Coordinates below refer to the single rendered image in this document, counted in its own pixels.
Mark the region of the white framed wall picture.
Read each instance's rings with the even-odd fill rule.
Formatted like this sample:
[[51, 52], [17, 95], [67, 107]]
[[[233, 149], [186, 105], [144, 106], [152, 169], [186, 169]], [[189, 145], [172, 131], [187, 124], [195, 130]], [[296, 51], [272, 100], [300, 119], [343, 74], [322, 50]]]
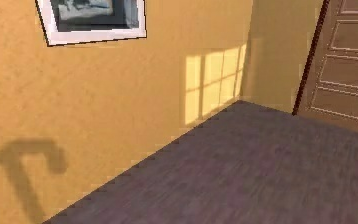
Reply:
[[146, 38], [144, 0], [35, 0], [48, 47]]

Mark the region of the brown panelled room door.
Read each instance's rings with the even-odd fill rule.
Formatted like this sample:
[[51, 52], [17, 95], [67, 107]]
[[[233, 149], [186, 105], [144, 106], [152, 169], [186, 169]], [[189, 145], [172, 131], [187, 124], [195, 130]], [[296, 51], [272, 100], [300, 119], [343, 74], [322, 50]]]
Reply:
[[358, 132], [358, 0], [323, 0], [292, 113]]

